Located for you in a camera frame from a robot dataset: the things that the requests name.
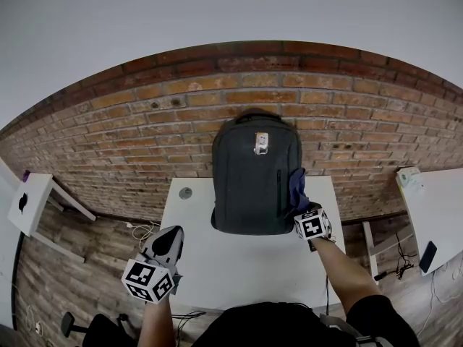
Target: forearm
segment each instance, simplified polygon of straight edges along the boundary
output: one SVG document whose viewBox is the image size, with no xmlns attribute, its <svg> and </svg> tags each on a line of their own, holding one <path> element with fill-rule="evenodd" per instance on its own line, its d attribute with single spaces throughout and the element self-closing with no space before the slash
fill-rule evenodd
<svg viewBox="0 0 463 347">
<path fill-rule="evenodd" d="M 312 243 L 346 314 L 360 299 L 381 294 L 370 274 L 348 258 L 335 243 L 324 239 L 313 239 Z"/>
<path fill-rule="evenodd" d="M 175 347 L 174 325 L 168 297 L 160 304 L 146 304 L 138 347 Z"/>
</svg>

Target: backpack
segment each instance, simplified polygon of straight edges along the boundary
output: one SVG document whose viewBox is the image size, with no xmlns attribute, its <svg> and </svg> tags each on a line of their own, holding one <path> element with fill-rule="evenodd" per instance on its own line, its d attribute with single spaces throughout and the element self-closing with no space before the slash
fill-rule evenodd
<svg viewBox="0 0 463 347">
<path fill-rule="evenodd" d="M 292 231 L 289 177 L 301 167 L 296 129 L 281 117 L 252 108 L 226 122 L 212 147 L 216 207 L 211 223 L 219 231 L 276 235 Z"/>
</svg>

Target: black office chair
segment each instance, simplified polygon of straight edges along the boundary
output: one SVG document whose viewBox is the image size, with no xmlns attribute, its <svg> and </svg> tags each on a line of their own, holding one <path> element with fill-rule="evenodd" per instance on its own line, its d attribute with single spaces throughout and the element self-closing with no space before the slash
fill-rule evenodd
<svg viewBox="0 0 463 347">
<path fill-rule="evenodd" d="M 74 316 L 66 312 L 61 320 L 61 332 L 66 338 L 71 332 L 85 333 L 82 347 L 135 347 L 136 342 L 125 333 L 122 325 L 122 321 L 127 320 L 127 315 L 120 314 L 116 325 L 103 314 L 97 314 L 88 327 L 79 327 L 74 325 Z"/>
</svg>

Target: white desk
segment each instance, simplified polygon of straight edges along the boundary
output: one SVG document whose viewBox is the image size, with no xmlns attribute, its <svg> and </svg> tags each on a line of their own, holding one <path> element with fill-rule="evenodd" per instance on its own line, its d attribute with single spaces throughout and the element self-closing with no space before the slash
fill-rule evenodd
<svg viewBox="0 0 463 347">
<path fill-rule="evenodd" d="M 192 196 L 179 197 L 189 187 Z M 336 196 L 330 176 L 306 178 L 306 195 L 322 204 L 343 252 Z M 173 179 L 161 228 L 180 225 L 185 239 L 178 261 L 183 275 L 172 301 L 206 309 L 228 309 L 259 301 L 326 305 L 326 272 L 317 252 L 295 231 L 278 236 L 225 234 L 211 225 L 214 207 L 212 179 Z M 339 298 L 330 286 L 330 304 Z"/>
<path fill-rule="evenodd" d="M 71 205 L 76 207 L 90 220 L 94 221 L 96 219 L 92 213 L 86 210 L 79 202 L 67 194 L 55 181 L 53 181 L 53 175 L 49 173 L 31 173 L 26 182 L 21 182 L 9 209 L 8 219 L 27 236 L 33 236 L 37 240 L 42 241 L 44 244 L 49 245 L 62 254 L 83 263 L 85 261 L 83 257 L 77 256 L 64 248 L 59 247 L 50 239 L 36 232 L 47 200 L 57 209 L 61 211 L 63 210 L 63 207 L 56 200 L 49 197 L 52 189 L 54 189 L 59 195 L 61 195 Z M 21 213 L 21 210 L 18 208 L 18 204 L 24 193 L 27 195 L 27 204 Z"/>
<path fill-rule="evenodd" d="M 421 272 L 422 275 L 427 275 L 445 265 L 463 250 L 463 168 L 422 172 L 421 176 L 424 188 L 420 191 L 409 187 L 402 188 L 398 182 L 410 217 L 410 225 L 397 235 L 400 241 L 415 235 L 420 259 L 429 241 L 436 245 L 437 252 L 429 270 L 426 273 Z M 375 276 L 375 256 L 395 246 L 397 237 L 394 234 L 374 247 L 373 240 L 368 238 L 371 238 L 371 232 L 368 235 L 370 225 L 364 223 L 364 228 L 372 276 Z"/>
</svg>

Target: black phone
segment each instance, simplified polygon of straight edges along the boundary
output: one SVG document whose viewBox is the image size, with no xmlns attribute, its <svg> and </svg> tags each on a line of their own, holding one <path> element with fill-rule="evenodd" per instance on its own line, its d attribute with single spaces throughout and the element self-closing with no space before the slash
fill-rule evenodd
<svg viewBox="0 0 463 347">
<path fill-rule="evenodd" d="M 436 245 L 432 241 L 430 241 L 428 243 L 428 246 L 426 247 L 425 253 L 423 254 L 420 260 L 420 268 L 424 273 L 428 272 L 429 267 L 431 266 L 431 262 L 433 261 L 434 256 L 436 255 L 436 252 Z"/>
</svg>

